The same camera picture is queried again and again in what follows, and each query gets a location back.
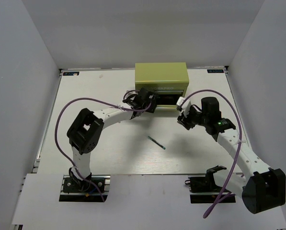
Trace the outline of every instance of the white tabletop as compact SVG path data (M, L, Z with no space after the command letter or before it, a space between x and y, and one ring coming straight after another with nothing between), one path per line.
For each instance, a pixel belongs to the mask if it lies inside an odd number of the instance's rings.
M190 84L187 95L201 89L213 89L224 94L234 105L224 73L207 73L206 69L189 69ZM57 116L69 101L78 97L92 97L118 104L126 90L135 88L135 71L93 70L80 71L79 76L63 76L58 90L47 135L41 150L38 173L68 174L70 162L62 156L54 142ZM222 116L235 125L236 119L228 104L213 93L204 92L191 98L201 106L201 98L216 96ZM107 108L91 101L79 101L64 112L58 140L62 149L72 157L66 132L82 108L92 111ZM144 113L141 117L106 128L91 154L93 174L192 174L205 173L216 165L230 168L233 159L209 136L203 127L190 131L177 123L177 111ZM147 139L153 137L166 147Z
M250 213L242 199L191 204L186 175L113 175L105 203L59 202L62 174L28 174L13 224L24 230L275 230L286 228L280 207Z

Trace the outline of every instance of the metal base plate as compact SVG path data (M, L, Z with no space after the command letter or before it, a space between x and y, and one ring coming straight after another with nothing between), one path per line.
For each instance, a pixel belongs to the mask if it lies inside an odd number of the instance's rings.
M96 185L98 185L104 200L106 200L109 192L110 177L105 176L92 176L91 179ZM81 191L80 188L72 181L69 176L65 176L62 183L61 193L59 197L60 202L103 202L98 190L95 190L94 186L90 186L85 191Z

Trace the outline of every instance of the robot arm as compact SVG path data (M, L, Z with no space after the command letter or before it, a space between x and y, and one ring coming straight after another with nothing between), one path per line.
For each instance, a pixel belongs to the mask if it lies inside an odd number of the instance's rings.
M67 132L73 152L73 161L80 174L90 180L92 176L90 170L91 151L97 146L101 132L105 128L138 117L144 110L153 113L156 107L156 94L142 88L138 94L130 95L124 99L120 108L107 108L99 111L82 109ZM89 186L77 175L74 168L69 169L69 175L82 190L85 186Z
M180 98L177 109L181 111L178 123L186 129L196 125L204 126L206 132L234 158L238 148L239 134L233 123L221 117L219 103L215 97L201 100L202 109L197 111L191 102ZM226 189L241 197L246 208L252 213L259 213L286 202L286 176L281 169L272 169L263 162L247 144L242 143L237 165L244 178L232 175ZM206 172L208 188L222 187L228 171L223 166L216 166Z

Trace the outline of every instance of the purple cable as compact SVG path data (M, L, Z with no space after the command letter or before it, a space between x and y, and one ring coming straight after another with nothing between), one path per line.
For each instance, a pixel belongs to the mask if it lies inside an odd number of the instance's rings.
M97 189L97 191L99 192L99 194L100 194L100 196L101 196L101 199L102 199L103 202L104 202L104 197L103 197L103 195L102 195L100 189L98 188L98 186L97 186L94 182L85 179L85 178L81 175L81 173L80 173L80 172L78 171L78 169L77 169L77 166L76 166L75 162L74 162L69 156L67 156L67 154L61 149L61 147L60 147L60 145L59 145L59 143L58 143L58 141L57 141L57 128L58 128L58 125L59 125L59 123L60 123L62 114L64 113L64 111L66 110L66 108L67 108L69 105L71 105L71 104L74 103L74 102L82 101L82 100L88 100L88 101L99 102L99 103L102 103L102 104L106 104L106 105L108 105L108 106L111 106L111 107L113 107L113 108L116 108L116 109L120 108L120 109L125 110L125 111L133 111L133 112L144 112L144 111L146 111L146 110L148 110L148 109L150 108L151 103L149 104L149 106L148 106L146 109L138 110L138 109L123 108L123 107L120 107L120 106L117 106L117 105L114 105L114 104L110 104L110 103L107 103L107 102L103 102L103 101L100 101L100 100L97 100L97 99L93 99L93 98L81 97L81 98L77 98L77 99L74 99L74 100L68 102L68 103L63 107L63 109L61 110L60 114L58 115L57 123L56 123L56 128L55 128L55 143L56 143L56 146L57 146L58 150L63 154L64 157L66 157L66 158L71 162L71 164L72 164L73 167L75 168L76 173L78 174L78 176L79 176L82 180L84 180L84 181L90 183L91 185L93 185L93 186Z
M190 94L187 98L185 98L185 100L183 101L183 103L181 104L181 106L183 106L183 104L184 104L191 96L193 96L193 95L195 95L195 94L197 94L197 93L199 93L199 92L213 92L213 93L216 93L216 94L218 94L219 96L221 96L221 97L230 105L230 107L231 107L231 109L232 109L232 111L233 111L233 113L234 113L234 115L235 115L235 117L236 117L236 119L237 119L237 122L238 122L239 131L240 131L239 140L242 140L242 127L241 127L241 123L240 123L240 119L239 119L239 117L238 117L238 114L237 114L237 112L235 111L235 109L233 108L233 105L231 104L231 102L230 102L224 95L222 95L221 93L219 93L219 92L217 92L217 91L215 91L215 90L198 90L198 91L196 91L196 92ZM234 160L233 160L233 164L232 164L231 169L230 169L230 171L229 171L229 174L228 174L228 176L227 176L227 178L226 178L226 180L225 180L225 182L224 182L224 185L223 185L223 187L221 188L221 190L220 190L219 194L217 195L217 197L216 197L215 201L213 202L213 204L212 204L212 205L206 210L206 212L204 213L204 215L203 215L203 218L204 218L204 219L207 218L207 217L210 215L210 213L211 213L212 210L214 209L215 205L217 205L217 204L220 202L220 200L222 201L223 199L225 199L226 197L228 197L228 196L227 196L228 194L227 194L227 195L225 195L224 197L222 197L222 199L220 199L220 197L223 195L223 193L224 193L224 191L225 191L225 188L226 188L226 186L227 186L227 184L228 184L228 182L229 182L229 180L230 180L230 177L232 176L233 170L234 170L234 168L235 168L235 166L236 166L236 164L237 164L238 156L239 156L239 153L240 153L240 146L241 146L241 142L238 143L238 148L237 148L237 151L236 151L236 153L235 153L235 157L234 157Z
M130 92L139 92L139 90L129 90L129 91L127 91L127 92L124 94L123 99L125 99L126 96L127 96L127 94L130 93Z

